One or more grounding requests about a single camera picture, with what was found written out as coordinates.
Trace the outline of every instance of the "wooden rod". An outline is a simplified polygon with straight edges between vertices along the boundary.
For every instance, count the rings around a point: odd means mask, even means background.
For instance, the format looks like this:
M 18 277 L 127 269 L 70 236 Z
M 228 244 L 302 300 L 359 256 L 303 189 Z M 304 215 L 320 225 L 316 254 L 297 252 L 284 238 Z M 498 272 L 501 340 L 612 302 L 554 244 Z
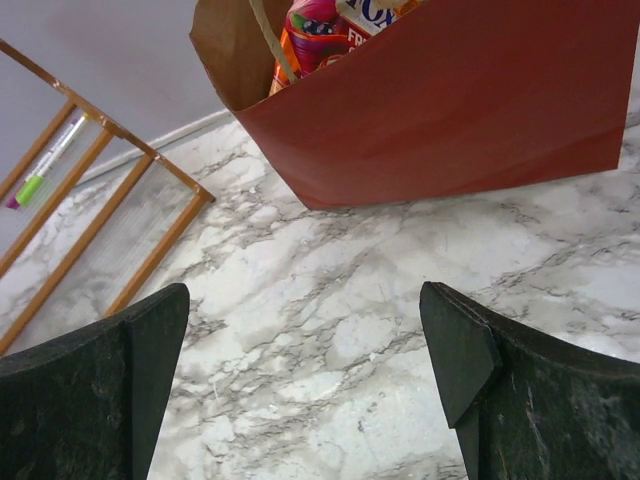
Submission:
M 42 208 L 33 217 L 27 228 L 25 228 L 18 239 L 11 245 L 7 253 L 0 260 L 0 277 L 3 277 L 7 270 L 13 265 L 13 262 L 27 248 L 29 242 L 33 240 L 38 231 L 46 223 L 49 217 L 55 212 L 56 208 L 62 203 L 64 198 L 69 194 L 71 189 L 80 180 L 80 177 L 87 171 L 93 161 L 100 155 L 113 138 L 113 133 L 103 130 L 98 138 L 93 142 L 89 149 L 84 153 L 80 161 L 74 165 L 67 176 L 62 180 L 58 188 L 47 199 Z
M 49 125 L 47 125 L 47 128 L 45 128 L 36 141 L 33 142 L 29 150 L 27 150 L 27 153 L 25 153 L 20 159 L 20 162 L 18 162 L 15 168 L 11 170 L 9 175 L 7 175 L 0 184 L 0 200 L 5 199 L 11 189 L 27 172 L 38 155 L 40 155 L 44 148 L 49 144 L 58 130 L 60 130 L 60 128 L 66 123 L 75 109 L 75 104 L 71 100 L 68 100 L 56 116 L 53 117 Z
M 150 155 L 157 160 L 163 167 L 169 170 L 173 175 L 175 175 L 182 183 L 184 183 L 191 190 L 196 192 L 199 196 L 203 196 L 208 198 L 210 202 L 215 200 L 215 197 L 206 190 L 202 185 L 192 179 L 189 175 L 184 173 L 177 165 L 170 162 L 167 158 L 160 155 L 156 150 L 151 148 L 148 144 L 140 140 L 140 138 L 136 137 L 129 130 L 124 128 L 115 122 L 111 117 L 106 115 L 103 111 L 99 110 L 84 97 L 78 95 L 75 91 L 69 88 L 67 85 L 59 81 L 56 77 L 47 72 L 40 65 L 36 64 L 28 57 L 24 56 L 18 50 L 13 48 L 4 40 L 0 39 L 0 51 L 7 54 L 9 57 L 13 58 L 16 62 L 21 64 L 23 67 L 27 68 L 29 71 L 40 77 L 42 80 L 47 82 L 57 91 L 66 95 L 71 101 L 73 101 L 78 107 L 87 112 L 94 120 L 99 122 L 104 128 L 113 132 L 114 135 L 127 140 L 129 143 L 138 147 L 142 152 L 146 155 Z
M 129 302 L 140 291 L 144 283 L 151 276 L 153 271 L 158 267 L 162 259 L 165 257 L 169 250 L 175 245 L 180 238 L 180 235 L 184 233 L 189 224 L 198 215 L 202 207 L 208 202 L 206 197 L 200 195 L 194 195 L 189 202 L 189 205 L 183 210 L 178 219 L 171 225 L 167 233 L 164 234 L 162 239 L 155 246 L 153 251 L 145 259 L 142 266 L 133 275 L 126 287 L 122 290 L 118 298 L 111 304 L 105 317 L 113 315 L 119 312 L 123 308 L 129 305 Z
M 102 210 L 98 212 L 80 238 L 76 240 L 76 243 L 73 244 L 73 247 L 71 247 L 69 252 L 62 259 L 60 264 L 51 273 L 51 275 L 49 275 L 49 278 L 40 290 L 38 290 L 38 293 L 35 294 L 29 305 L 27 305 L 27 308 L 25 308 L 16 321 L 13 322 L 9 330 L 7 330 L 7 333 L 5 333 L 0 339 L 0 355 L 4 355 L 15 339 L 18 338 L 18 335 L 20 335 L 29 322 L 33 320 L 33 317 L 35 317 L 38 311 L 42 308 L 42 305 L 44 305 L 47 299 L 58 287 L 62 279 L 69 273 L 69 270 L 71 270 L 73 265 L 75 265 L 78 259 L 82 256 L 93 239 L 96 238 L 98 232 L 100 232 L 102 227 L 105 226 L 107 221 L 112 217 L 113 213 L 117 210 L 152 163 L 153 160 L 148 155 L 145 155 L 138 160 L 138 163 L 125 177 L 107 203 L 105 203 Z

